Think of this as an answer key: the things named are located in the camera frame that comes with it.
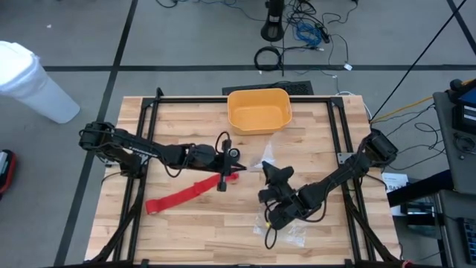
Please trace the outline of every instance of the wooden tabletop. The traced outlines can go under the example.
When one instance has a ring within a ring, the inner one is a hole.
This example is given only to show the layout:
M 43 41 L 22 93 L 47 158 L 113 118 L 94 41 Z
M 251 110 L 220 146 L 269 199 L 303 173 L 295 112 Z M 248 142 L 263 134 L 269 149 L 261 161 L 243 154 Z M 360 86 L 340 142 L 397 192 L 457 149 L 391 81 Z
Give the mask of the wooden tabletop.
M 117 128 L 135 133 L 141 101 L 139 97 L 124 98 Z M 360 96 L 344 97 L 344 103 L 356 150 L 370 132 L 364 103 Z M 292 114 L 292 122 L 274 136 L 272 147 L 274 164 L 279 168 L 291 165 L 295 174 L 289 183 L 299 188 L 323 179 L 337 168 L 337 162 L 326 105 L 292 103 Z M 337 110 L 335 114 L 345 151 Z M 154 141 L 214 145 L 223 130 L 230 132 L 234 147 L 242 154 L 239 162 L 246 166 L 263 155 L 271 139 L 271 135 L 234 135 L 228 123 L 226 103 L 160 103 Z M 106 175 L 117 171 L 116 167 L 109 168 Z M 372 170 L 371 174 L 380 178 L 377 170 Z M 144 200 L 176 193 L 211 175 L 184 170 L 173 179 L 165 173 L 164 166 L 153 159 Z M 260 211 L 257 193 L 263 189 L 265 177 L 260 170 L 244 171 L 239 175 L 236 183 L 228 184 L 225 193 L 213 189 L 160 214 L 147 215 L 143 209 L 135 261 L 148 258 L 151 264 L 342 264 L 345 258 L 353 258 L 340 188 L 330 192 L 327 214 L 322 222 L 293 222 L 305 227 L 304 247 L 279 240 L 272 250 L 267 250 L 264 237 L 253 232 Z M 103 183 L 86 259 L 99 253 L 117 228 L 125 187 L 126 179 L 121 176 L 112 176 Z M 364 178 L 362 191 L 370 226 L 398 257 L 399 244 L 384 185 Z M 322 210 L 313 217 L 319 217 L 321 213 Z M 360 228 L 358 233 L 365 258 Z

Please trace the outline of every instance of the orange bin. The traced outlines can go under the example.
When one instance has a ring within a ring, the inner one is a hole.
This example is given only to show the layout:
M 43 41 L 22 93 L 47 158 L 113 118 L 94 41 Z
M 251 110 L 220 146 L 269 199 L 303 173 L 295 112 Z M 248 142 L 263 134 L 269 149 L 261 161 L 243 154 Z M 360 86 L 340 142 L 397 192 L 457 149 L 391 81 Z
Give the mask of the orange bin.
M 291 119 L 289 95 L 282 89 L 238 90 L 228 96 L 228 120 L 238 135 L 274 133 Z

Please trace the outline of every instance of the white container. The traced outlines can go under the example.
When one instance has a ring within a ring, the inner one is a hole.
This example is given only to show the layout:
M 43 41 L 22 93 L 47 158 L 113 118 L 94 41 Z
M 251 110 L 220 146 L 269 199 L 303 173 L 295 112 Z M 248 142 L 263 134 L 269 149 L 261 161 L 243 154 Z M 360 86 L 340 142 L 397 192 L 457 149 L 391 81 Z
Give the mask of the white container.
M 0 41 L 0 94 L 59 124 L 69 122 L 80 111 L 79 105 L 46 74 L 38 57 L 17 43 Z

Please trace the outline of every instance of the red fabric strap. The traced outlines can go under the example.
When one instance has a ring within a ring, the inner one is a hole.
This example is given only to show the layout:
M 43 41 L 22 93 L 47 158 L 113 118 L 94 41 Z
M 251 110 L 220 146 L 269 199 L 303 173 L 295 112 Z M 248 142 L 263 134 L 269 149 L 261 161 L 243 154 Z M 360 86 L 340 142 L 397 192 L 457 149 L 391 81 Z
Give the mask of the red fabric strap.
M 233 173 L 230 176 L 226 177 L 226 181 L 238 179 L 238 173 Z M 146 211 L 148 214 L 155 214 L 160 211 L 172 208 L 176 205 L 180 205 L 184 202 L 192 200 L 193 198 L 203 194 L 204 192 L 215 187 L 220 180 L 220 175 L 213 175 L 208 179 L 204 179 L 201 182 L 195 182 L 192 187 L 179 191 L 176 194 L 171 194 L 168 197 L 162 197 L 157 200 L 147 200 L 146 201 Z

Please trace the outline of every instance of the gray floor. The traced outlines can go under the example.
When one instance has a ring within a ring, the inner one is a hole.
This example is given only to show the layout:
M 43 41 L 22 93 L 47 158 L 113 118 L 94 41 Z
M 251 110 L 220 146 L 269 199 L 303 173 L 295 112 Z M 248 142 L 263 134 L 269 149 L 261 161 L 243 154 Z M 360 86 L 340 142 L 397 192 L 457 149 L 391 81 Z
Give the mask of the gray floor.
M 239 0 L 249 16 L 262 19 L 264 1 Z M 18 42 L 41 57 L 44 66 L 111 66 L 129 12 L 130 0 L 0 0 L 0 39 Z M 312 0 L 318 13 L 345 14 L 348 0 Z M 461 12 L 476 36 L 476 1 Z M 410 65 L 451 15 L 446 0 L 361 0 L 345 25 L 329 30 L 349 43 L 355 66 Z M 246 19 L 236 9 L 220 4 L 179 3 L 174 9 L 153 0 L 139 0 L 121 64 L 128 66 L 252 65 L 254 53 L 268 45 L 259 36 L 262 22 Z M 291 35 L 286 46 L 298 45 Z M 327 64 L 330 46 L 322 52 L 291 52 L 288 64 Z M 343 64 L 344 44 L 335 39 L 332 64 Z M 273 62 L 273 56 L 263 56 Z M 420 61 L 421 65 L 476 64 L 476 55 L 460 26 L 451 22 Z M 404 71 L 330 71 L 338 75 L 338 88 L 363 95 L 375 112 Z M 70 123 L 57 125 L 9 98 L 0 98 L 1 147 L 19 156 L 15 182 L 0 202 L 0 263 L 2 267 L 52 265 L 83 166 L 85 152 L 77 146 L 77 131 L 93 121 L 100 109 L 109 78 L 107 71 L 50 72 L 81 105 Z M 402 84 L 381 115 L 442 91 L 454 78 L 474 78 L 475 71 L 414 71 Z M 106 120 L 116 122 L 126 95 L 153 95 L 160 86 L 166 95 L 220 95 L 223 86 L 273 83 L 278 80 L 311 80 L 317 95 L 335 94 L 335 80 L 318 71 L 300 75 L 287 71 L 120 71 L 107 108 Z M 418 106 L 413 111 L 425 108 Z M 437 127 L 434 111 L 415 122 Z M 377 125 L 389 133 L 403 122 L 396 119 Z M 432 133 L 417 132 L 408 124 L 391 136 L 404 149 L 431 144 Z M 425 148 L 399 157 L 393 166 L 405 167 L 435 154 Z M 448 167 L 438 156 L 406 172 L 425 178 Z M 100 190 L 103 167 L 94 163 L 67 262 L 79 263 L 88 243 Z M 418 260 L 438 252 L 435 240 L 410 232 L 396 222 L 404 257 Z M 438 257 L 423 261 L 438 264 Z

